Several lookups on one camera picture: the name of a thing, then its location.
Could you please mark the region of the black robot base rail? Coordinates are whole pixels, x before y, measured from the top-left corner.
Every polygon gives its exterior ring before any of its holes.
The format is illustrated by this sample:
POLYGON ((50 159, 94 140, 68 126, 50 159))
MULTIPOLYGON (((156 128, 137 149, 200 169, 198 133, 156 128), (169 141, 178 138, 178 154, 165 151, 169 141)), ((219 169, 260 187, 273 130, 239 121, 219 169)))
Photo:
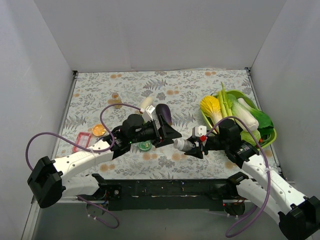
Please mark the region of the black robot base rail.
POLYGON ((100 179, 88 201, 104 201, 110 211, 204 209, 241 214, 247 200, 229 179, 100 179))

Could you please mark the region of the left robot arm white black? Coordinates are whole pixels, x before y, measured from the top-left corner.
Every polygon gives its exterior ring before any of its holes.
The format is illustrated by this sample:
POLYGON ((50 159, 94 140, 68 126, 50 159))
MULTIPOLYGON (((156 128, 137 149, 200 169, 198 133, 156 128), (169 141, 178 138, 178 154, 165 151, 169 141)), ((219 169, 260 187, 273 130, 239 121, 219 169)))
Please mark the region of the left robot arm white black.
POLYGON ((63 197, 76 195, 92 196, 101 200, 106 196, 106 187, 99 183, 100 177, 75 176, 104 162, 112 161, 129 152, 131 145, 150 141, 156 148, 171 145, 181 134, 158 115, 156 120, 144 121, 138 114, 131 114, 115 127, 110 135, 103 137, 88 151, 78 151, 65 157, 39 159, 34 166, 27 184, 39 206, 44 209, 57 203, 63 197))

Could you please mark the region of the white vitamin B bottle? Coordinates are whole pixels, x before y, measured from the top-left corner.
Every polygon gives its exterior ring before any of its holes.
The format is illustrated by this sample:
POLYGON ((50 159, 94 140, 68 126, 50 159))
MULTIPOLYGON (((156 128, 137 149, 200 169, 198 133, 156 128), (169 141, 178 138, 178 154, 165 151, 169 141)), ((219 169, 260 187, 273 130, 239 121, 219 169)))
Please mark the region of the white vitamin B bottle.
POLYGON ((188 140, 179 138, 174 140, 173 147, 179 151, 188 152, 195 148, 195 144, 188 140))

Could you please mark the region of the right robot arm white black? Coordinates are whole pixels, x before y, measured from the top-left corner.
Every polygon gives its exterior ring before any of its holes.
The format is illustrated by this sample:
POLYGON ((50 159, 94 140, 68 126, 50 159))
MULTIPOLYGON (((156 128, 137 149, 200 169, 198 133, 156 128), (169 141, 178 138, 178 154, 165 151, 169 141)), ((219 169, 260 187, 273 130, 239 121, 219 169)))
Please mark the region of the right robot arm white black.
POLYGON ((189 139, 174 141, 174 147, 185 155, 202 159, 209 151, 225 151, 228 159, 242 171, 229 177, 227 195, 243 197, 255 204, 260 216, 266 212, 288 240, 305 240, 320 229, 320 201, 296 190, 269 166, 260 145, 242 141, 236 117, 227 116, 215 126, 211 135, 206 126, 196 126, 189 139))

